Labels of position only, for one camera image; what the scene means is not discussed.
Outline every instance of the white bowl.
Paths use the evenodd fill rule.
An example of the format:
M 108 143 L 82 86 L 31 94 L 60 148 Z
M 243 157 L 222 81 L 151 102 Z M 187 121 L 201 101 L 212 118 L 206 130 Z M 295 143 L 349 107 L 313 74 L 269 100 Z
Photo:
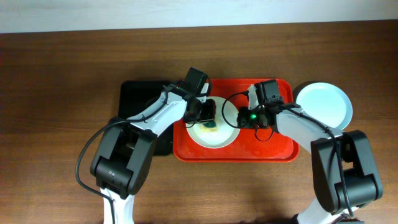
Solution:
M 296 103 L 311 117 L 332 128 L 345 129 L 353 117 L 348 96 L 329 83 L 312 83 L 297 95 Z
M 224 98 L 218 96 L 209 96 L 216 103 L 215 128 L 206 128 L 203 124 L 194 124 L 192 128 L 187 128 L 189 136 L 199 145 L 210 149 L 218 149 L 231 144 L 238 136 L 240 129 L 232 128 L 223 119 L 221 108 L 225 101 Z M 232 125 L 237 126 L 236 118 L 238 117 L 238 109 L 231 102 L 226 102 L 224 108 L 225 118 Z

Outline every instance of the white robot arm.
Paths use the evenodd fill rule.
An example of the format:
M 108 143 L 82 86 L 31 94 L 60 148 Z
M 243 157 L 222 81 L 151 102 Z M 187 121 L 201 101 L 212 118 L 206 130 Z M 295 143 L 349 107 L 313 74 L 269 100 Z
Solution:
M 312 155 L 316 197 L 292 223 L 336 223 L 381 198 L 380 176 L 364 133 L 327 127 L 299 105 L 285 104 L 276 80 L 253 84 L 242 94 L 249 103 L 239 110 L 240 128 L 271 127 Z M 353 168 L 343 170 L 342 161 L 353 162 Z
M 75 174 L 82 187 L 104 197 L 104 223 L 133 223 L 134 195 L 148 175 L 157 137 L 180 119 L 186 123 L 214 119 L 215 102 L 206 100 L 210 91 L 208 76 L 191 68 L 184 80 L 164 86 L 159 99 L 143 112 L 128 119 L 113 118 L 90 138 L 80 153 Z M 90 167 L 99 192 L 80 180 L 79 166 L 88 146 L 102 132 Z

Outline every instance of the white wall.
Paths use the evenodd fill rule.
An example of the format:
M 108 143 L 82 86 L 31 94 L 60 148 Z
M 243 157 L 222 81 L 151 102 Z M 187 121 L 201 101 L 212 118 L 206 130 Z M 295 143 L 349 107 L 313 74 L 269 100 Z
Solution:
M 0 32 L 398 19 L 398 0 L 0 0 Z

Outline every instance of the white arm segment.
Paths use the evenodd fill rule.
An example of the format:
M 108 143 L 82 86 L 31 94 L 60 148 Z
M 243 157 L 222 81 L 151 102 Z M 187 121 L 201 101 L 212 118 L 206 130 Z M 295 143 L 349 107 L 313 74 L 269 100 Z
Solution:
M 205 83 L 201 92 L 206 93 L 209 87 L 208 83 Z M 141 119 L 143 117 L 148 117 L 157 108 L 162 106 L 166 93 L 163 91 L 159 99 L 146 108 L 143 112 L 131 116 L 128 119 Z M 206 97 L 198 97 L 198 99 L 203 103 L 206 101 Z M 168 128 L 172 123 L 180 120 L 184 116 L 184 112 L 187 108 L 187 102 L 179 95 L 175 93 L 169 93 L 169 98 L 167 99 L 167 104 L 153 117 L 146 121 L 139 123 L 131 123 L 142 130 L 150 129 L 154 134 L 160 135 Z
M 309 116 L 302 108 L 292 109 Z M 325 133 L 317 124 L 305 118 L 300 118 L 288 110 L 283 110 L 281 113 L 277 114 L 276 122 L 278 131 L 282 135 L 293 139 L 310 154 L 312 141 L 320 138 L 330 139 L 329 134 Z M 342 130 L 339 129 L 330 128 L 330 131 L 335 137 L 343 135 Z M 336 220 L 342 213 L 348 213 L 347 209 L 339 214 L 330 214 L 322 208 L 318 199 L 315 197 L 311 205 L 298 215 L 297 220 L 299 224 L 328 224 Z
M 257 99 L 256 87 L 254 84 L 250 85 L 248 88 L 249 91 L 249 109 L 254 109 L 259 104 L 259 100 Z
M 116 224 L 134 224 L 132 220 L 132 208 L 134 206 L 134 196 L 129 195 L 125 200 L 119 194 L 110 189 L 101 189 L 101 193 L 113 199 L 114 218 Z M 104 224 L 112 224 L 111 206 L 108 199 L 104 198 Z
M 201 93 L 206 93 L 209 87 L 208 83 L 205 83 L 203 88 L 201 89 Z M 148 117 L 152 114 L 157 108 L 162 106 L 164 100 L 166 98 L 166 93 L 163 91 L 160 94 L 159 99 L 146 108 L 143 112 L 131 116 L 128 119 L 141 119 L 143 116 Z M 198 99 L 204 103 L 206 101 L 206 97 L 198 97 Z M 163 106 L 163 108 L 157 112 L 157 114 L 153 115 L 153 117 L 149 118 L 146 121 L 139 123 L 131 123 L 135 127 L 141 128 L 142 130 L 150 129 L 154 134 L 160 136 L 172 123 L 180 120 L 187 109 L 187 102 L 179 95 L 175 93 L 169 93 L 169 97 L 167 99 L 167 104 Z M 134 196 L 129 195 L 125 200 L 121 199 L 119 194 L 111 191 L 110 189 L 101 189 L 102 194 L 108 195 L 113 199 L 114 204 L 114 216 L 116 224 L 134 224 L 132 220 L 132 209 L 134 206 Z M 112 224 L 112 214 L 111 214 L 111 206 L 108 202 L 108 199 L 104 198 L 104 224 Z
M 327 224 L 336 220 L 343 213 L 348 214 L 348 210 L 343 210 L 341 213 L 335 215 L 328 213 L 322 208 L 318 199 L 315 197 L 310 206 L 300 212 L 297 220 L 299 224 Z
M 302 108 L 292 108 L 292 110 L 309 116 Z M 277 114 L 276 124 L 278 132 L 293 139 L 309 153 L 311 153 L 312 141 L 320 138 L 330 139 L 329 134 L 325 133 L 317 124 L 305 118 L 300 118 L 288 110 L 283 110 L 281 113 Z M 339 129 L 330 128 L 330 131 L 335 137 L 343 135 L 342 130 Z

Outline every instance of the brown wooden surface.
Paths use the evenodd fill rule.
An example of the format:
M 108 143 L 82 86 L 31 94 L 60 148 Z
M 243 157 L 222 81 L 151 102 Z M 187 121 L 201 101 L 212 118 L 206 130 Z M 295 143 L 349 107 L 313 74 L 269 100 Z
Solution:
M 126 80 L 176 80 L 196 67 L 213 78 L 320 80 L 350 97 L 347 130 L 371 142 L 384 196 L 355 212 L 398 222 L 398 22 L 337 22 L 0 36 L 0 223 L 101 223 L 102 198 L 75 180 L 87 139 L 117 114 Z M 89 164 L 83 181 L 95 186 Z M 288 164 L 187 164 L 153 159 L 134 219 L 237 223 L 291 217 L 314 198 L 310 155 Z

